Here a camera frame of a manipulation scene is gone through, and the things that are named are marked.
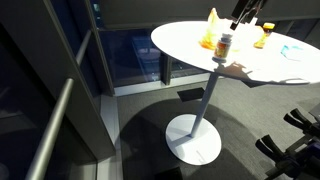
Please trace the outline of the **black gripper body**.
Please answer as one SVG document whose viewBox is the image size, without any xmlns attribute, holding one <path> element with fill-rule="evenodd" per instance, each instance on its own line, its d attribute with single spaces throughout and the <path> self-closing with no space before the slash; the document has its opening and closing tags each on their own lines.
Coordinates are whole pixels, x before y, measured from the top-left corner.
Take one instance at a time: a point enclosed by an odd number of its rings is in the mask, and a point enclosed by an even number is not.
<svg viewBox="0 0 320 180">
<path fill-rule="evenodd" d="M 238 0 L 231 16 L 236 19 L 252 14 L 255 16 L 264 7 L 268 0 Z"/>
</svg>

